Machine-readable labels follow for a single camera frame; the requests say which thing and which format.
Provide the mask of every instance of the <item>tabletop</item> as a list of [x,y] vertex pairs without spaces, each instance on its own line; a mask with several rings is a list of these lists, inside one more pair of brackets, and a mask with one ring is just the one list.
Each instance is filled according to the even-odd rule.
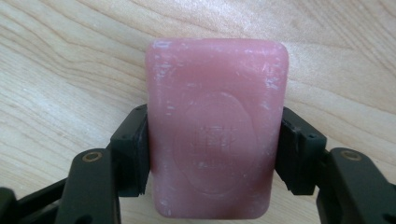
[[[286,106],[368,155],[396,183],[396,1],[0,2],[0,185],[18,198],[67,177],[147,101],[145,50],[158,37],[255,38],[290,54]],[[123,223],[319,223],[316,195],[275,175],[253,220],[161,217],[146,195],[120,200]]]

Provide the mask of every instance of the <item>soap bar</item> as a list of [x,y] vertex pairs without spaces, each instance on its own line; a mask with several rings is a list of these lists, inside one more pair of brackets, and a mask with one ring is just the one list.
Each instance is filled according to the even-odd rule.
[[268,209],[288,53],[252,39],[159,39],[146,52],[153,198],[166,217]]

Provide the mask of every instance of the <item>wood grain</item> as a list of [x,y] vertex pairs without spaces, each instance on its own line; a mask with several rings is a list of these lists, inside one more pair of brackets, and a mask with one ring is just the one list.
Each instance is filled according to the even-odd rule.
[[[290,53],[286,106],[396,183],[396,2],[0,2],[0,185],[20,198],[67,176],[146,102],[145,49],[156,37],[243,37]],[[319,223],[315,196],[276,175],[269,211],[248,221],[160,217],[148,193],[122,199],[123,223]]]

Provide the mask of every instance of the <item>pink soap bar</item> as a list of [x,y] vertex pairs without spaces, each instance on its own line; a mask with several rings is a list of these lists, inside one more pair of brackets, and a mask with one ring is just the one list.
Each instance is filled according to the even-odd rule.
[[160,39],[146,54],[153,197],[166,217],[268,208],[289,59],[279,43]]

